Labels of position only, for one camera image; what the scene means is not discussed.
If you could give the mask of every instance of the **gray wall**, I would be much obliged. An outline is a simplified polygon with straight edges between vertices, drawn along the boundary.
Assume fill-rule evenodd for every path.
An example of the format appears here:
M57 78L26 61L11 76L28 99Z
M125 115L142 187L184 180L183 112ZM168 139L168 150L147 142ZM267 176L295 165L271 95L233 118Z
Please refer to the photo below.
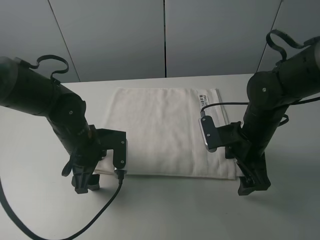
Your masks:
M168 77L254 73L280 0L165 0Z
M51 0L81 81L165 77L163 0Z
M320 1L319 0L285 0L282 2L279 13L275 19L273 29L284 31L296 42L320 36ZM290 58L300 50L289 47L277 36L271 36L274 42L283 47ZM281 60L280 53L266 47L259 71L269 71L275 63Z
M69 62L69 72L56 74L61 82L79 82L58 24L46 0L0 1L0 56L19 57L35 64L42 55L58 55ZM58 61L41 62L36 72L49 77L64 69Z

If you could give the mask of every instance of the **label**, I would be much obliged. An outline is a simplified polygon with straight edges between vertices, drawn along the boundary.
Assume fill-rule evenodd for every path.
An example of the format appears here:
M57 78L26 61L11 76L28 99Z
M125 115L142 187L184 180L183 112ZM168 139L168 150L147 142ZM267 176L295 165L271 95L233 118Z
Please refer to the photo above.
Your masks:
M209 105L209 99L207 95L204 95L204 94L199 95L199 101L200 101L201 108Z

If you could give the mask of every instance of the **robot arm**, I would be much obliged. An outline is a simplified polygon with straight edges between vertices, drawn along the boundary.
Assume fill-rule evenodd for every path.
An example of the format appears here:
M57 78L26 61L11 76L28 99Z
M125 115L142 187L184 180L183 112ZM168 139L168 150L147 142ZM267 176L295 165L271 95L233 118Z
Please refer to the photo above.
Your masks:
M38 59L38 65L50 58L68 64L63 58L46 55ZM0 106L46 117L70 155L62 175L66 177L73 172L72 185L78 194L87 193L88 189L99 189L100 176L93 172L107 150L114 150L116 173L126 165L126 133L88 125L85 101L52 75L48 79L30 68L37 66L19 58L0 58Z
M284 49L271 41L271 33L283 37L290 46L309 47L286 60ZM243 127L240 122L215 127L212 118L204 111L199 121L207 149L214 151L217 147L225 147L226 158L236 158L244 174L240 177L239 195L269 188L271 183L265 160L269 141L290 105L320 93L319 38L312 38L301 46L285 33L273 30L267 35L267 43L281 53L282 61L272 71L257 72L250 78Z

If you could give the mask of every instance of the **panel seam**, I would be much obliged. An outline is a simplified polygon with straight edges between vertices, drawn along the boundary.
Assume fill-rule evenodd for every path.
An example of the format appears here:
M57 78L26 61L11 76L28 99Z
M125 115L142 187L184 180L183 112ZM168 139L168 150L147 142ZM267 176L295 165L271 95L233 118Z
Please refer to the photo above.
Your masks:
M164 77L167 77L166 0L163 0Z
M69 48L68 48L67 43L66 43L66 40L65 40L65 37L64 37L64 35L62 34L60 25L59 25L59 23L58 23L58 20L57 20L57 17L56 17L56 15L55 15L55 12L54 12L54 10L53 10L53 8L52 8L52 6L51 6L50 0L47 0L47 1L48 1L49 6L50 6L51 12L52 12L52 14L53 14L53 16L54 16L55 22L56 22L56 24L57 24L57 26L58 26L58 28L59 28L61 37L62 37L62 39L63 39L64 45L65 45L66 50L67 50L67 52L68 52L68 54L69 54L69 57L70 57L70 59L71 59L72 65L73 65L74 70L75 70L75 73L76 73L76 75L77 75L77 77L78 77L78 79L79 79L79 82L81 82L80 77L79 77L79 74L78 74L78 71L77 71L77 68L76 68L76 65L75 65L75 63L74 63L74 60L73 60L72 57L71 57Z
M277 11L276 11L276 14L275 14L275 17L274 17L274 20L273 20L273 23L272 23L272 26L271 26L270 31L271 31L272 29L274 29L274 26L275 26L275 23L276 23L276 20L277 20L278 13L279 13L280 7L281 7L281 5L282 5L282 2L283 2L283 0L280 1L280 4L279 4L279 7L278 7L278 9L277 9ZM263 48L263 51L262 51L262 55L261 55L260 61L259 61L258 67L257 67L257 69L256 69L255 72L258 72L258 70L259 70L259 68L260 68L260 65L261 65L261 62L262 62L262 58L264 57L264 54L265 54L265 52L266 52L266 48L267 48L267 43L265 43L265 45L264 45L264 48Z

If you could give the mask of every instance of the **white towel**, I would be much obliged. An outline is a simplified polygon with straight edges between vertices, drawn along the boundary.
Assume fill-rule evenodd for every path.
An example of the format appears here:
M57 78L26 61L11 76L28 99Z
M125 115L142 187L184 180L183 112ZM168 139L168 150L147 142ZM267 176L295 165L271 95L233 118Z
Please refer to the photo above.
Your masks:
M103 127L126 132L128 174L235 179L235 161L224 147L206 150L198 122L201 107L219 102L216 89L118 88ZM216 127L228 123L221 106L205 112ZM112 157L95 171L113 174Z

